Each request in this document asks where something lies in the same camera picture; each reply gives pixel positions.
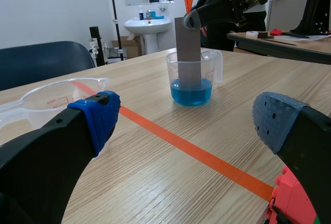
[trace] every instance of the soap bottle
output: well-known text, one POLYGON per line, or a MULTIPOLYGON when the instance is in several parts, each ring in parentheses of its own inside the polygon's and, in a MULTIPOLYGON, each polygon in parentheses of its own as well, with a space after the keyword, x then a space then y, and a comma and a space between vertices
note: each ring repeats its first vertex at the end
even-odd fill
POLYGON ((143 12, 143 9, 142 9, 141 5, 139 5, 139 8, 140 8, 140 10, 139 10, 139 19, 143 20, 144 19, 144 12, 143 12))

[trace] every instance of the orange tape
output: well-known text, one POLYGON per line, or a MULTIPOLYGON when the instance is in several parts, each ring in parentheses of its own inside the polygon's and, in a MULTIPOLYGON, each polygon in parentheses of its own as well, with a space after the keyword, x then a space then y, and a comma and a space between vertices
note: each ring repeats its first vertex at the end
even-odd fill
MULTIPOLYGON (((88 93, 89 95, 96 94, 94 90, 81 82, 72 81, 71 83, 73 83, 80 90, 88 93)), ((266 201, 270 201, 271 194, 274 190, 272 186, 225 162, 224 160, 214 156, 213 154, 199 148, 198 146, 193 145, 187 140, 184 140, 183 138, 175 135, 174 133, 164 129, 163 127, 151 122, 150 120, 142 117, 141 115, 138 115, 137 113, 123 106, 121 106, 119 112, 131 121, 135 122, 136 124, 160 137, 161 139, 167 141, 169 144, 172 144, 173 146, 177 147, 184 153, 190 155, 201 163, 204 163, 208 167, 226 176, 228 179, 248 189, 255 195, 261 197, 266 201)))

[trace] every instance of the gray rubber fingertip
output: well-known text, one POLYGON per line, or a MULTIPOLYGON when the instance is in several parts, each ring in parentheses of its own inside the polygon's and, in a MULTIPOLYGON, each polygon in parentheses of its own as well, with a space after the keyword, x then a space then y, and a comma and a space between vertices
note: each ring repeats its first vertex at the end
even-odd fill
POLYGON ((186 14, 183 18, 183 25, 187 29, 200 29, 201 22, 198 12, 193 10, 186 14))
POLYGON ((277 154, 301 109, 308 104, 272 92, 260 94, 253 104, 253 121, 261 140, 277 154))

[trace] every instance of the plastic measuring cup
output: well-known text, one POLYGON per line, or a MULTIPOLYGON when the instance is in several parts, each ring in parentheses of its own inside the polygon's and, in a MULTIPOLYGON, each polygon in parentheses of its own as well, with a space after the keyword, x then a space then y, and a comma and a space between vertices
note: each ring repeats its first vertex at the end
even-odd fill
POLYGON ((28 119, 34 129, 42 127, 71 102, 103 91, 108 78, 73 78, 46 84, 20 100, 0 106, 0 128, 28 119))
POLYGON ((209 101, 213 81, 223 81, 223 55, 220 51, 204 50, 201 60, 177 61, 177 53, 167 56, 168 73, 172 98, 185 106, 197 106, 209 101))

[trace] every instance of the faucet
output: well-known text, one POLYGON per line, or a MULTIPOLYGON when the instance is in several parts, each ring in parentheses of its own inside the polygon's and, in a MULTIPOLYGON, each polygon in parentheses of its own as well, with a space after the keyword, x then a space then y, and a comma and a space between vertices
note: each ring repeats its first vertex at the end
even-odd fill
POLYGON ((152 20, 154 19, 154 17, 152 17, 152 11, 151 10, 147 10, 146 12, 146 20, 152 20))

